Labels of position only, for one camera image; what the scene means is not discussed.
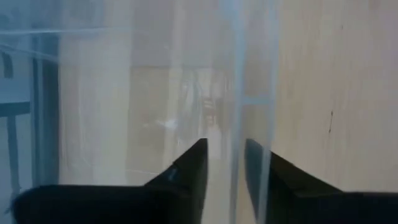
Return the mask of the clear plastic bin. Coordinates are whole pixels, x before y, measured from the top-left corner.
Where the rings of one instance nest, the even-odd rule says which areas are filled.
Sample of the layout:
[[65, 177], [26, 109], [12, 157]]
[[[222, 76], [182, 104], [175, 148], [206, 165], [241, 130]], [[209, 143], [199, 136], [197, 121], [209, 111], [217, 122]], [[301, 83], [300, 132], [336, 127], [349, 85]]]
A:
[[49, 185], [140, 187], [197, 142], [197, 224], [266, 224], [280, 0], [0, 0], [0, 224]]

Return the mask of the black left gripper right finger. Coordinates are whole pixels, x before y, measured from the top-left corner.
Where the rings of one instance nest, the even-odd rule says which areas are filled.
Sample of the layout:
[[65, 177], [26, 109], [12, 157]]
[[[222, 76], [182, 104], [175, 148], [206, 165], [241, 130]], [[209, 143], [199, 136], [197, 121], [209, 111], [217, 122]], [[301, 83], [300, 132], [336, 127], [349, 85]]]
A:
[[[260, 195], [261, 144], [246, 139], [245, 181], [256, 217], [262, 224], [398, 224], [398, 193], [344, 192], [272, 153], [267, 197]], [[262, 200], [266, 209], [260, 209]]]

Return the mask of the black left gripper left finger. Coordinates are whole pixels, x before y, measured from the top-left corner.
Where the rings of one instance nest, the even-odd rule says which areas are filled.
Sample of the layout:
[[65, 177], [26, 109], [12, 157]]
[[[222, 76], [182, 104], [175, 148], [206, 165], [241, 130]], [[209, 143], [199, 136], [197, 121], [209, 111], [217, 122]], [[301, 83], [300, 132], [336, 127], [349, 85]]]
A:
[[16, 224], [201, 224], [208, 140], [143, 185], [42, 185], [11, 203]]

